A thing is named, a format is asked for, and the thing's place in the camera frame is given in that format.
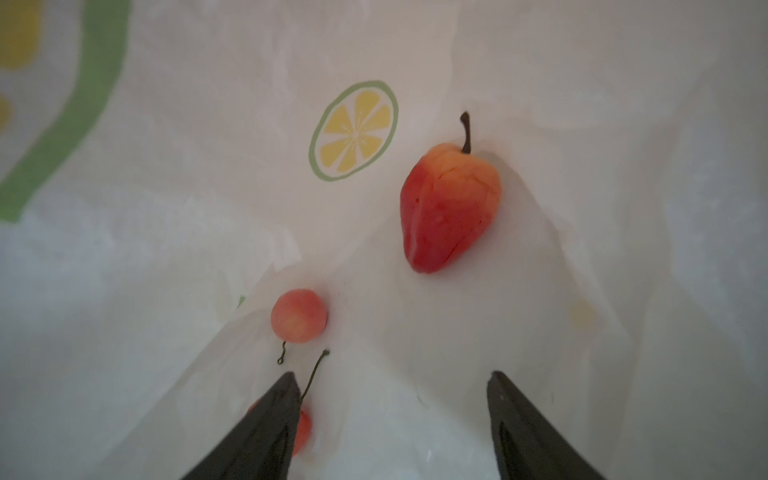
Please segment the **white plastic bag fruit print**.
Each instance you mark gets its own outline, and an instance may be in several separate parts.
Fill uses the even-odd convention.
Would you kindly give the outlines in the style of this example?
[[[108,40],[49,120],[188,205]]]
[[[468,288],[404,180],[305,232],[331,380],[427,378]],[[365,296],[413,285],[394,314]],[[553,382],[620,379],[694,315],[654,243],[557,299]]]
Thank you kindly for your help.
[[[765,2],[21,1],[1,53],[3,478],[181,478],[324,349],[292,479],[497,478],[496,370],[609,479],[766,477]],[[464,112],[499,209],[421,274]]]

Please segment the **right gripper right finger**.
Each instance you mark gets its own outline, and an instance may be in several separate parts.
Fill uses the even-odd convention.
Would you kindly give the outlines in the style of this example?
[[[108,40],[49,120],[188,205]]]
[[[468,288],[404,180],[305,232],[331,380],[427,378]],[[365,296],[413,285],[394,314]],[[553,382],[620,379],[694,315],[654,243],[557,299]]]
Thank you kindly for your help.
[[[501,371],[488,381],[487,402],[502,479],[604,479]]]

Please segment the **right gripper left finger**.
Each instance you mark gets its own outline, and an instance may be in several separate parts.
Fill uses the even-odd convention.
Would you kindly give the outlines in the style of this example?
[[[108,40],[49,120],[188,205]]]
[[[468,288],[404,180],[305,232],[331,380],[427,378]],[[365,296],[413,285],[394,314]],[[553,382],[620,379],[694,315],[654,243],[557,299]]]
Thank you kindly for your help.
[[[295,374],[283,374],[185,478],[285,480],[300,418],[300,399]]]

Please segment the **red fake fruit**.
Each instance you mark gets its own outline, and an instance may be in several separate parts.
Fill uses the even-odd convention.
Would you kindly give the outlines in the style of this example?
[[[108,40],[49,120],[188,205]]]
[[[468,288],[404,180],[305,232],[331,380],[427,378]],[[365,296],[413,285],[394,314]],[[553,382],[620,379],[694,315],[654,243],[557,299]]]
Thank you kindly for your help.
[[[496,167],[471,153],[470,115],[462,146],[441,143],[415,164],[400,192],[403,248],[411,268],[435,273],[462,256],[494,221],[502,197]]]

